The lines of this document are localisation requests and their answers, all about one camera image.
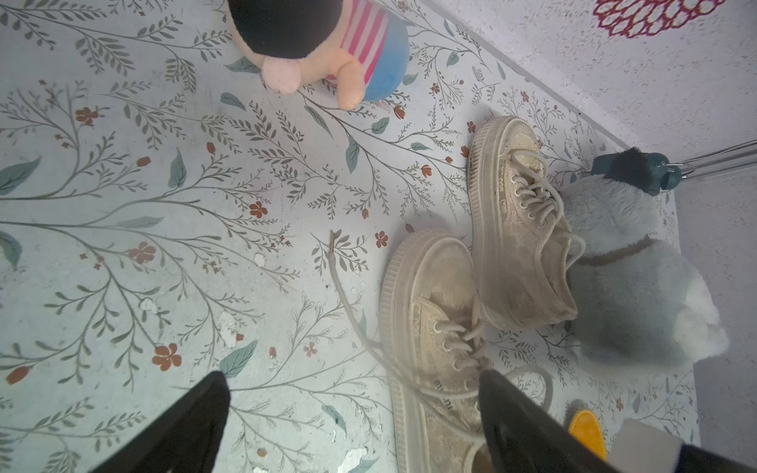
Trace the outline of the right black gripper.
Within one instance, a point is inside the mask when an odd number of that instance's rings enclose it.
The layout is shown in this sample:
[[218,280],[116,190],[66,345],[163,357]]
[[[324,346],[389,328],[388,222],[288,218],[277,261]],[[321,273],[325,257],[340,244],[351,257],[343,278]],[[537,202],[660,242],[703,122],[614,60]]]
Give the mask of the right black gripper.
[[636,420],[626,420],[608,454],[620,472],[756,473],[754,467],[700,449],[682,439]]

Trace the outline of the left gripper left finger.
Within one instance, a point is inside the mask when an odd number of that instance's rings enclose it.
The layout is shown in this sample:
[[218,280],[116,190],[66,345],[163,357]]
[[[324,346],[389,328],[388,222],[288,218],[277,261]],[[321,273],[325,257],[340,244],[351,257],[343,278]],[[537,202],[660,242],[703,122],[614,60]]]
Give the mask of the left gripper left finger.
[[230,411],[226,376],[207,374],[97,472],[210,472]]

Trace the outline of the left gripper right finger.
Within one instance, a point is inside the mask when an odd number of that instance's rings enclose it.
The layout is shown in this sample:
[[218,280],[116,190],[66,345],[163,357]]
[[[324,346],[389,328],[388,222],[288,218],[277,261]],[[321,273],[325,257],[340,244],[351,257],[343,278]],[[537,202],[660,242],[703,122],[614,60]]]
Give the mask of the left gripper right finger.
[[614,470],[499,372],[481,374],[478,400],[495,472]]

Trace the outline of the orange insole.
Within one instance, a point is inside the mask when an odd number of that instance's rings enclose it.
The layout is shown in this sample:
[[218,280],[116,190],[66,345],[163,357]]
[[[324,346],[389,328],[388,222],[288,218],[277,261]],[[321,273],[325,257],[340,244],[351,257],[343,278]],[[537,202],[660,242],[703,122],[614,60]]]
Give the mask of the orange insole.
[[608,459],[603,428],[597,415],[587,408],[579,408],[571,415],[569,433],[584,447],[602,460]]

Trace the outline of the beige sneaker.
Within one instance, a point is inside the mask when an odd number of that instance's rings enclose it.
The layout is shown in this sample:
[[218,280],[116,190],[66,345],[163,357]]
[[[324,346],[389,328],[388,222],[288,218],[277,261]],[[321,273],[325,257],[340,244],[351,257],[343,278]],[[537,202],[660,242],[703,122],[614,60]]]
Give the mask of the beige sneaker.
[[475,135],[468,167],[472,258],[484,317],[524,331],[576,318],[568,269],[585,243],[548,181],[531,127],[497,117]]
[[479,407],[481,372],[492,367],[468,248],[425,230],[396,248],[380,291],[380,342],[358,335],[390,377],[400,472],[507,472],[535,465],[514,441],[489,447]]

